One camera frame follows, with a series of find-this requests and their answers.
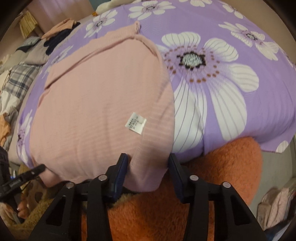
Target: purple floral blanket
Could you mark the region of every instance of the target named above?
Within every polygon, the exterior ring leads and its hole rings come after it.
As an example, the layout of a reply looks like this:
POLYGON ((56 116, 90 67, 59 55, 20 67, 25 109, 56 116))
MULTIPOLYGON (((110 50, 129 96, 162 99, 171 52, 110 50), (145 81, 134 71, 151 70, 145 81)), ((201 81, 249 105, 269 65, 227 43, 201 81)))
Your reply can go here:
POLYGON ((286 149, 296 132, 296 68, 285 52, 224 2, 153 0, 94 17, 52 53, 19 122, 17 151, 26 165, 33 167, 30 127, 51 66, 91 39, 136 20, 140 34, 159 48, 170 74, 175 98, 172 152, 180 161, 245 136, 262 150, 286 149))

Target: white care label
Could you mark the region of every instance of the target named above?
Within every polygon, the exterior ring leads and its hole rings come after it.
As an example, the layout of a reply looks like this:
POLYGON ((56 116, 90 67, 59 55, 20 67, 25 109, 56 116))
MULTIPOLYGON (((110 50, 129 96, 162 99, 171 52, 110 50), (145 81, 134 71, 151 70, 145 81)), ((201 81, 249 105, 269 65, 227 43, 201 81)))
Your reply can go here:
POLYGON ((128 122, 126 123, 126 128, 129 128, 130 130, 141 135, 146 121, 147 119, 134 112, 128 119, 128 122))

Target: orange fur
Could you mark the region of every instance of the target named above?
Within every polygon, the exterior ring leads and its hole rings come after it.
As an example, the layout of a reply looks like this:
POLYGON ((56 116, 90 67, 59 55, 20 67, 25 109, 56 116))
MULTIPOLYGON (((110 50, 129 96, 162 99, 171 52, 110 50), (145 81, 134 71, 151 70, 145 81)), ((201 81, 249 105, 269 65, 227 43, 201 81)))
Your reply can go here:
MULTIPOLYGON (((262 156, 258 143, 250 137, 235 140, 186 164, 192 174, 207 182, 230 182, 250 204, 260 182, 262 156)), ((214 239, 214 211, 210 204, 208 241, 214 239)), ((188 205, 176 198, 167 173, 160 187, 141 193, 108 211, 114 241, 181 241, 188 205)), ((82 217, 82 240, 86 240, 86 217, 82 217)))

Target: gray floor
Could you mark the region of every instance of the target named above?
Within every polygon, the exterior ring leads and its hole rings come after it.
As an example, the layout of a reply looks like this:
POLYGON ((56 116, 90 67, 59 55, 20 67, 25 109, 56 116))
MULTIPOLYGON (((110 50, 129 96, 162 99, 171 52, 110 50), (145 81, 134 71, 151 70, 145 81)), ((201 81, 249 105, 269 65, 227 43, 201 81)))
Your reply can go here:
POLYGON ((256 217, 257 206, 263 196, 272 187, 282 188, 295 174, 295 144, 292 140, 288 148, 281 154, 262 152, 263 171, 256 196, 250 205, 250 210, 256 217))

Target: metal bolt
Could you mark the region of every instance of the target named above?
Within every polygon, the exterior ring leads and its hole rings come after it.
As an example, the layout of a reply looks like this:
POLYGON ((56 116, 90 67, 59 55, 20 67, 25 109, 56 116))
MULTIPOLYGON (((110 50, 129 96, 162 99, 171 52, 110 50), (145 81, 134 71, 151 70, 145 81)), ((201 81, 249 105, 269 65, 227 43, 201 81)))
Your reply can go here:
POLYGON ((231 184, 228 183, 228 182, 224 182, 224 183, 223 183, 223 186, 224 186, 225 188, 230 188, 230 187, 231 187, 231 184))
POLYGON ((66 188, 73 188, 74 185, 75 185, 74 183, 69 182, 69 183, 66 184, 66 188))
POLYGON ((192 181, 197 181, 197 180, 198 180, 198 176, 196 176, 196 175, 191 175, 191 176, 190 176, 190 179, 191 179, 192 181))
POLYGON ((107 176, 106 175, 100 175, 99 180, 100 181, 105 181, 105 180, 107 180, 107 176))

